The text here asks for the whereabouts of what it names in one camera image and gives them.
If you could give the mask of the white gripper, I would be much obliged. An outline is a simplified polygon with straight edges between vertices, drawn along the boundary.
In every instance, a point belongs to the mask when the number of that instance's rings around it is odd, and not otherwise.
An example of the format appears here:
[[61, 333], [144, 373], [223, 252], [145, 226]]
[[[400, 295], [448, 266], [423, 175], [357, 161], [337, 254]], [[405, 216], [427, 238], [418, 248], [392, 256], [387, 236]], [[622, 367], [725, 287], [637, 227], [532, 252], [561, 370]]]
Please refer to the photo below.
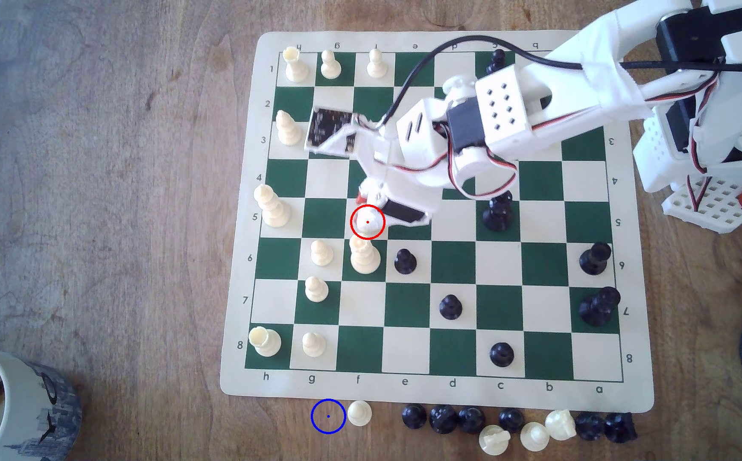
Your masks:
[[386, 226], [417, 227], [431, 223], [438, 211], [438, 192], [413, 198], [388, 193], [446, 190], [448, 168], [448, 99], [419, 100], [395, 121], [372, 131], [371, 168], [363, 168], [357, 205], [370, 204], [383, 213]]

